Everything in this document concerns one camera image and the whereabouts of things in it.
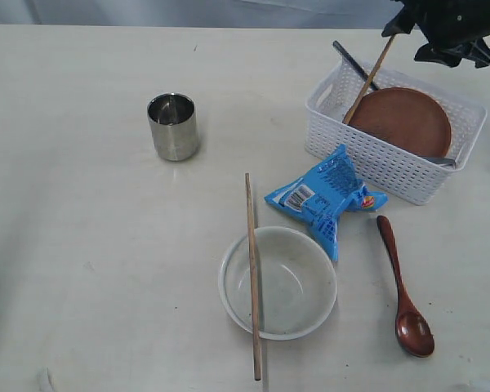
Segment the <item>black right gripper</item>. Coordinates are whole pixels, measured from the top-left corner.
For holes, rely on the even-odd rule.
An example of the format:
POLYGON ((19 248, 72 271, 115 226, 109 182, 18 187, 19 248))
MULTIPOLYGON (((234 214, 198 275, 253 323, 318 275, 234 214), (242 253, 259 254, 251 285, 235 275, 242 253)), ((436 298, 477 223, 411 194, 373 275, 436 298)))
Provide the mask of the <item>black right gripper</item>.
POLYGON ((456 68, 463 60, 476 68, 490 65, 490 1, 404 1, 401 10, 381 32, 383 38, 410 34, 417 25, 427 43, 416 62, 456 68))

